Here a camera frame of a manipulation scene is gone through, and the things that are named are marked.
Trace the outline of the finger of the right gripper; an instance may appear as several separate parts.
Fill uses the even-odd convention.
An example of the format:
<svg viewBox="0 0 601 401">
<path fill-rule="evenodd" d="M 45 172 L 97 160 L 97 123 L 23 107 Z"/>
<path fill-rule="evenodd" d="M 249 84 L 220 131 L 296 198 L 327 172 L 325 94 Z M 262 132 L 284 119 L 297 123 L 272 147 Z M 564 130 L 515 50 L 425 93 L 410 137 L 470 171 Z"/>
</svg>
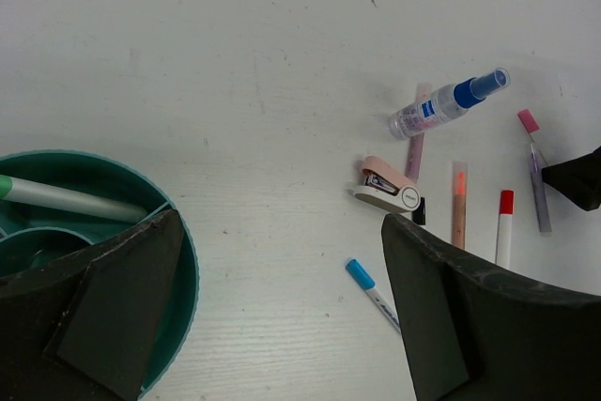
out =
<svg viewBox="0 0 601 401">
<path fill-rule="evenodd" d="M 542 170 L 543 181 L 577 207 L 592 211 L 600 208 L 600 148 Z"/>
</svg>

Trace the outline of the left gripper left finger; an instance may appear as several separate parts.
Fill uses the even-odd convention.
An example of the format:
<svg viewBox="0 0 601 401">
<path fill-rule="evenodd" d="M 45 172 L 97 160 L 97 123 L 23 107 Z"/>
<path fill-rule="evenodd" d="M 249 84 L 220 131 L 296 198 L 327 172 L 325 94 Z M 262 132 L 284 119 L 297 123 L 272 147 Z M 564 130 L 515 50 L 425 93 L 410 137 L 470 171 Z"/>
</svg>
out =
<svg viewBox="0 0 601 401">
<path fill-rule="evenodd" d="M 176 273 L 173 209 L 94 245 L 59 231 L 1 243 L 1 396 L 134 400 Z"/>
</svg>

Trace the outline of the green cap marker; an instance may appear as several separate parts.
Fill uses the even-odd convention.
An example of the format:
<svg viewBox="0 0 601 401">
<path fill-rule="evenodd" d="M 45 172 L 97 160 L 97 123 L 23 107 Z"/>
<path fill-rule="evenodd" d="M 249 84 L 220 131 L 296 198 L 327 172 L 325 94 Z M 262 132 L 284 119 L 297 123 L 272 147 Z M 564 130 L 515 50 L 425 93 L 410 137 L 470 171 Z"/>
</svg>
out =
<svg viewBox="0 0 601 401">
<path fill-rule="evenodd" d="M 132 204 L 5 175 L 1 176 L 1 199 L 129 224 L 147 216 L 144 208 Z"/>
</svg>

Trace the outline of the pink cap marker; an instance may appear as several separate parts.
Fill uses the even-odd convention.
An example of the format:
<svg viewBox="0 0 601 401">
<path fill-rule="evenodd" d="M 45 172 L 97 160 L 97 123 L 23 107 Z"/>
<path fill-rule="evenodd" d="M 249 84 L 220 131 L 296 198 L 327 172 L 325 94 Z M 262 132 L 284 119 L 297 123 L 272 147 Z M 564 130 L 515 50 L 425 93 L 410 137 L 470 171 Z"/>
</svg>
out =
<svg viewBox="0 0 601 401">
<path fill-rule="evenodd" d="M 530 136 L 531 142 L 535 144 L 538 149 L 544 164 L 548 165 L 548 152 L 544 146 L 544 136 L 531 111 L 529 109 L 523 109 L 517 113 L 517 117 L 526 133 Z"/>
</svg>

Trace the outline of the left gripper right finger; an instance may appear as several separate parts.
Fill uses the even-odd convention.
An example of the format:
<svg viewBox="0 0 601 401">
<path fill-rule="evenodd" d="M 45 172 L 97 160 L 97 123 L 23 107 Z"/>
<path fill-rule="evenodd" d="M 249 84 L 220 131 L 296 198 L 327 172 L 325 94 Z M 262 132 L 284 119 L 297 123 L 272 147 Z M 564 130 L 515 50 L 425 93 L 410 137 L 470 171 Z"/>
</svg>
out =
<svg viewBox="0 0 601 401">
<path fill-rule="evenodd" d="M 420 400 L 596 400 L 600 299 L 460 250 L 390 214 L 383 254 Z"/>
</svg>

